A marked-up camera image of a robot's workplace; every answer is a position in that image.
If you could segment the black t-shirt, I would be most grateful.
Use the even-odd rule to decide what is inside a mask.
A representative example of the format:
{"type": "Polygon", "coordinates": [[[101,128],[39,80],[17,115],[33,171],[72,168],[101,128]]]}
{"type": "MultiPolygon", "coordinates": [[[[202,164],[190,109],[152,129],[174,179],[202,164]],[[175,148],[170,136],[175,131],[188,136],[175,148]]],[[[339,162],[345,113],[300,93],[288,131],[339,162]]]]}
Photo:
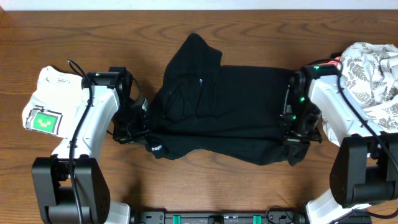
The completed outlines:
{"type": "Polygon", "coordinates": [[[284,143],[280,120],[294,72],[221,58],[198,34],[187,37],[150,103],[147,151],[170,160],[205,149],[260,166],[301,162],[309,146],[284,143]]]}

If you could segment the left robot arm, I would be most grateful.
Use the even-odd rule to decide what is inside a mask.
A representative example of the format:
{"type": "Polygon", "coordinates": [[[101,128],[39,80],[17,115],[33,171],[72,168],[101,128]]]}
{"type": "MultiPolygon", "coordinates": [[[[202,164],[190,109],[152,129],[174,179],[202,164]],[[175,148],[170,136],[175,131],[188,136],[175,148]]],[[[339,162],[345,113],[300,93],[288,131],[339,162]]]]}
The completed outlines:
{"type": "Polygon", "coordinates": [[[130,97],[136,79],[125,67],[73,73],[45,67],[22,114],[26,129],[61,138],[48,157],[38,157],[32,178],[44,223],[134,223],[127,203],[112,200],[98,160],[112,128],[120,143],[145,144],[147,100],[130,97]]]}

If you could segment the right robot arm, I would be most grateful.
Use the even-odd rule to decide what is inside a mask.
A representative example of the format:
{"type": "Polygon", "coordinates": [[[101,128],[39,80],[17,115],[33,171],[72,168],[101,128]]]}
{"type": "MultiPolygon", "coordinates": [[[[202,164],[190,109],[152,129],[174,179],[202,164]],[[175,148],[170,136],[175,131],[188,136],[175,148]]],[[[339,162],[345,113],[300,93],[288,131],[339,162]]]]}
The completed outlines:
{"type": "Polygon", "coordinates": [[[289,80],[280,115],[283,143],[321,142],[317,123],[324,116],[339,144],[330,188],[306,203],[296,223],[370,223],[369,207],[397,199],[397,134],[366,116],[344,87],[342,70],[310,64],[289,80]]]}

